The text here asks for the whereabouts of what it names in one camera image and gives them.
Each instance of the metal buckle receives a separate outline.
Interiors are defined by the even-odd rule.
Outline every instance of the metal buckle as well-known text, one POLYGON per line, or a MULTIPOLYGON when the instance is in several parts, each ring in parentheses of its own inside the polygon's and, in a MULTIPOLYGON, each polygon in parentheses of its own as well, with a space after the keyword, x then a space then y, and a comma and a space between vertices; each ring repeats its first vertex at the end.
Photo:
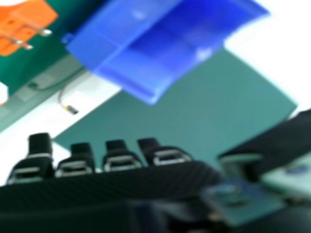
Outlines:
POLYGON ((191 157, 179 150, 164 150, 155 152, 154 165, 162 166, 191 161, 191 157))
POLYGON ((92 173, 93 170, 87 165, 86 161, 74 161, 62 163, 56 171, 55 177, 82 176, 92 173))
POLYGON ((15 169, 12 172, 11 178, 8 180, 7 184, 32 183, 42 181, 43 179, 39 176, 39 172, 39 167, 15 169))
POLYGON ((135 168, 142 168, 142 164, 132 155, 122 155, 108 158, 106 164, 104 165, 105 172, 124 171, 135 168))

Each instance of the dark green surface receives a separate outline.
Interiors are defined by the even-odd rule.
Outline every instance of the dark green surface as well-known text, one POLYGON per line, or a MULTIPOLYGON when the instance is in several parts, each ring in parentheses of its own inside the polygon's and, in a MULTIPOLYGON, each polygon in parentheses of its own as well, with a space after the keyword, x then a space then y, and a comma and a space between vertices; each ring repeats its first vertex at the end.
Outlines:
POLYGON ((61 37, 71 31, 84 19, 94 7, 104 0, 47 0, 60 15, 51 25, 54 35, 49 38, 36 36, 30 41, 35 48, 32 51, 20 49, 8 57, 0 57, 0 82, 9 87, 10 94, 15 93, 35 75, 48 68, 67 54, 61 37))
POLYGON ((104 141, 157 137, 216 165, 221 152, 284 120, 295 108, 234 56, 222 51, 174 85, 156 106, 121 93, 65 131, 56 141, 92 143, 99 165, 104 141))

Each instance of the blue container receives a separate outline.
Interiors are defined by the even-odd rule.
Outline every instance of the blue container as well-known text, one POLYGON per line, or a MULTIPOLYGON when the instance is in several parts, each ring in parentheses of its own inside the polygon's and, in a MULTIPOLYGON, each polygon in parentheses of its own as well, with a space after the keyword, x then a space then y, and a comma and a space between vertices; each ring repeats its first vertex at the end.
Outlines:
POLYGON ((67 49, 94 74, 154 104, 241 25, 267 13, 252 0, 111 0, 67 49))

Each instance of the orange power adapter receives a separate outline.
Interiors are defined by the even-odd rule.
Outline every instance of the orange power adapter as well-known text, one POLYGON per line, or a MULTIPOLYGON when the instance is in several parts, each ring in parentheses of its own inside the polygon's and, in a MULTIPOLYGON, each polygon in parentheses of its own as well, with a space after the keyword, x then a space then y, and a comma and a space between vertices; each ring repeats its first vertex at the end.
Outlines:
POLYGON ((27 42, 37 34, 52 34, 46 28, 57 17, 58 14, 44 0, 0 6, 0 55, 11 55, 20 48, 31 50, 33 46, 27 42))

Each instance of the orange plug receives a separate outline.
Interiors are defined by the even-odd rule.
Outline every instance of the orange plug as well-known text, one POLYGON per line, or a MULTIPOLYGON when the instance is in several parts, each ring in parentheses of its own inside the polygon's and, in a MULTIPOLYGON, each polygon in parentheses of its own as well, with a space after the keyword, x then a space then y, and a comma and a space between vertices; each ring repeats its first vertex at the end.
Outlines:
POLYGON ((27 42, 35 35, 48 36, 46 27, 58 14, 44 0, 28 0, 0 7, 0 55, 8 56, 20 48, 31 50, 27 42))

